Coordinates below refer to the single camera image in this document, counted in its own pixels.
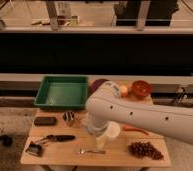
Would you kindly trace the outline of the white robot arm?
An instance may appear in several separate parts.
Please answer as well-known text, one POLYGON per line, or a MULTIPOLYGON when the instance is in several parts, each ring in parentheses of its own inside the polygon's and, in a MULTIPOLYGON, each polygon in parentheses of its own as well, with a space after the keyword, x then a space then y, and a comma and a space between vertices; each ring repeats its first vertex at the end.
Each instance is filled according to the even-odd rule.
POLYGON ((87 99, 86 110, 91 132, 103 130, 108 121, 116 121, 193 145, 193 108, 124 100, 113 81, 104 82, 87 99))

